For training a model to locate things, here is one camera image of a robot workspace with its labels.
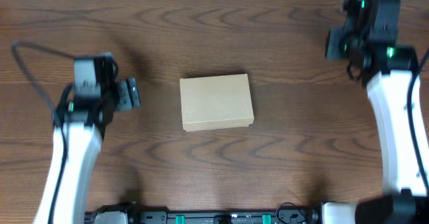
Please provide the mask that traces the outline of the brown cardboard box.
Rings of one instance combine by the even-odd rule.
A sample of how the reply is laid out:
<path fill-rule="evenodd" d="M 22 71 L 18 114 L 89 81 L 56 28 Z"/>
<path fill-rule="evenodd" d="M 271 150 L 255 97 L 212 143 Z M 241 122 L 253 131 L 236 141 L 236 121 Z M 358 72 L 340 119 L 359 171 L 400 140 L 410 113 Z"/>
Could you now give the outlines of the brown cardboard box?
<path fill-rule="evenodd" d="M 255 119 L 247 74 L 181 78 L 180 100 L 187 132 L 247 127 Z"/>

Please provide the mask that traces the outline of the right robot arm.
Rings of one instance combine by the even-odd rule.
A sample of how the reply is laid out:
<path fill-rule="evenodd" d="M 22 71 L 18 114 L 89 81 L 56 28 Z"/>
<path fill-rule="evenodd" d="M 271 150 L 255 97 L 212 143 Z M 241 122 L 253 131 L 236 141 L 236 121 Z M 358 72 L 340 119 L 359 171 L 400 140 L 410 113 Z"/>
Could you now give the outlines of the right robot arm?
<path fill-rule="evenodd" d="M 358 203 L 325 202 L 309 223 L 427 223 L 428 139 L 420 106 L 426 63 L 397 44 L 401 0 L 345 0 L 341 27 L 326 40 L 329 60 L 348 60 L 360 73 L 375 114 L 383 166 L 382 195 Z"/>

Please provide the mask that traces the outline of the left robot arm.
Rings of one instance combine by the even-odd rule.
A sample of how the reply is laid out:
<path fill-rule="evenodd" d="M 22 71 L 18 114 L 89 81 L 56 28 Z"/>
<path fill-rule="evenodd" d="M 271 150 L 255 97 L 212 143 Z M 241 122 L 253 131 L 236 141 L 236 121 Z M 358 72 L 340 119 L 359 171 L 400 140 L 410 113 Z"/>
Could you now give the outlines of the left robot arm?
<path fill-rule="evenodd" d="M 55 109 L 53 154 L 34 223 L 83 223 L 105 129 L 114 113 L 141 105 L 134 78 L 118 80 L 112 53 L 74 58 L 74 83 Z"/>

